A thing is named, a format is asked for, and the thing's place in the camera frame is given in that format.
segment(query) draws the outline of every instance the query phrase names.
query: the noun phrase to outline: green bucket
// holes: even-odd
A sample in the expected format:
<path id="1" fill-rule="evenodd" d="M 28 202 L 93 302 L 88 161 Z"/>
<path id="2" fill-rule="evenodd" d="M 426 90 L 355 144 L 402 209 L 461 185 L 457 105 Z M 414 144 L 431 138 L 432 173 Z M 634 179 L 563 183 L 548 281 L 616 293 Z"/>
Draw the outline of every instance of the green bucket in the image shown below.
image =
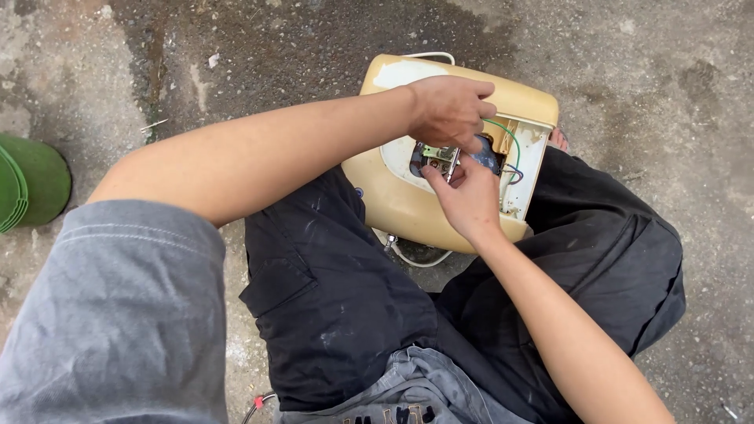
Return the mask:
<path id="1" fill-rule="evenodd" d="M 0 234 L 16 226 L 49 223 L 70 195 L 71 174 L 57 150 L 0 134 Z"/>

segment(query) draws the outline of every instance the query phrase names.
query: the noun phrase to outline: wet concrete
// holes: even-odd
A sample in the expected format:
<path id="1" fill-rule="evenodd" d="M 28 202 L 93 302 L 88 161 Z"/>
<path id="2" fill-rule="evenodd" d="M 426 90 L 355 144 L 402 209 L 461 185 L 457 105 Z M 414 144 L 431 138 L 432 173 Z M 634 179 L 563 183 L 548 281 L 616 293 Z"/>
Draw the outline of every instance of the wet concrete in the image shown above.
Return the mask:
<path id="1" fill-rule="evenodd" d="M 752 32 L 752 0 L 0 0 L 0 131 L 61 150 L 75 178 L 71 208 L 144 143 L 356 94 L 379 53 L 450 51 L 462 66 L 555 95 L 574 153 L 676 226 L 688 311 L 639 366 L 679 422 L 735 422 L 723 404 L 749 422 Z M 59 228 L 56 220 L 0 235 L 0 339 Z M 222 235 L 237 422 L 269 383 L 264 344 L 236 299 L 247 283 L 242 225 Z M 467 262 L 407 271 L 437 290 Z"/>

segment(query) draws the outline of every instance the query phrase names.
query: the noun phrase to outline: black pants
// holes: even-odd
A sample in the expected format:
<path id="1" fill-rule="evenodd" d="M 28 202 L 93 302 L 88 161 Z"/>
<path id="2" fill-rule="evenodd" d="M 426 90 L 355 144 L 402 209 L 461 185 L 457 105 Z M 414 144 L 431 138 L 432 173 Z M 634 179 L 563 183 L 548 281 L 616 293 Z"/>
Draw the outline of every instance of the black pants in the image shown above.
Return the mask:
<path id="1" fill-rule="evenodd" d="M 676 230 L 578 158 L 548 147 L 517 247 L 634 356 L 685 310 Z M 448 355 L 532 422 L 579 422 L 526 327 L 477 258 L 425 293 L 364 226 L 340 167 L 246 218 L 250 283 L 241 293 L 267 342 L 281 410 L 322 410 L 371 386 L 416 343 Z"/>

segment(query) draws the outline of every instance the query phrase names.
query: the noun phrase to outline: hand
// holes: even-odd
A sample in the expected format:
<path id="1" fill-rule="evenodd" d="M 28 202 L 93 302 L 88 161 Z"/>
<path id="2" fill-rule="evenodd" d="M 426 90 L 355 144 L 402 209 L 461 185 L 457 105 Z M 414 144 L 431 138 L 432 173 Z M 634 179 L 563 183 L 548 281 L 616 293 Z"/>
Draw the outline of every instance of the hand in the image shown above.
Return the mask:
<path id="1" fill-rule="evenodd" d="M 478 164 L 469 155 L 461 154 L 461 164 L 455 169 L 454 180 L 446 183 L 445 177 L 435 168 L 421 169 L 437 193 L 450 225 L 473 246 L 500 229 L 500 178 L 488 168 Z"/>
<path id="2" fill-rule="evenodd" d="M 417 99 L 417 118 L 411 138 L 433 147 L 460 147 L 477 153 L 482 143 L 482 118 L 492 118 L 498 109 L 483 99 L 495 92 L 491 82 L 450 75 L 420 79 L 407 85 Z"/>

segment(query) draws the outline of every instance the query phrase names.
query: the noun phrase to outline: gray t-shirt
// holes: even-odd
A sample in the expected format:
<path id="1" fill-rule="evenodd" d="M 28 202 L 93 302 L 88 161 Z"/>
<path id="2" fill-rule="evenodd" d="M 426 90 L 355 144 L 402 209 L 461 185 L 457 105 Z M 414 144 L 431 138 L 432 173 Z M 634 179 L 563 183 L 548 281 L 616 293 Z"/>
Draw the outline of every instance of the gray t-shirt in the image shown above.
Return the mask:
<path id="1" fill-rule="evenodd" d="M 177 207 L 70 212 L 0 356 L 0 422 L 228 422 L 224 257 L 217 230 Z M 527 423 L 414 346 L 338 407 L 275 413 L 281 424 L 369 421 Z"/>

